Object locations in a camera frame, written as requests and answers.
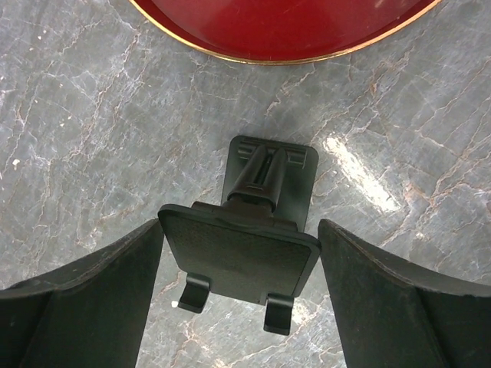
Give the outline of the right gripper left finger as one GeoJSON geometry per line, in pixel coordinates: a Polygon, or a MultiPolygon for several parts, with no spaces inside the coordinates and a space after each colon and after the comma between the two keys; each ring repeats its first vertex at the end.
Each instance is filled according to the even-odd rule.
{"type": "Polygon", "coordinates": [[[114,243],[1,291],[3,367],[134,367],[163,233],[148,221],[114,243]]]}

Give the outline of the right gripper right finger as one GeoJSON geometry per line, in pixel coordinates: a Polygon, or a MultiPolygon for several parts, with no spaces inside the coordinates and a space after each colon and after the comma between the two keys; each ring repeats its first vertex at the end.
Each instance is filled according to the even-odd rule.
{"type": "Polygon", "coordinates": [[[321,263],[348,367],[488,367],[490,287],[421,267],[332,221],[321,263]]]}

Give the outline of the black folding phone stand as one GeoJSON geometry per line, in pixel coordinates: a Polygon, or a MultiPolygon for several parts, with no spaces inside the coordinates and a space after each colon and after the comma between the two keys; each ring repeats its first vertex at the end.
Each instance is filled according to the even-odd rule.
{"type": "Polygon", "coordinates": [[[264,306],[264,330],[289,334],[294,301],[321,253],[305,232],[318,158],[310,146],[237,136],[220,205],[160,208],[163,233],[186,273],[180,308],[201,313],[218,294],[264,306]]]}

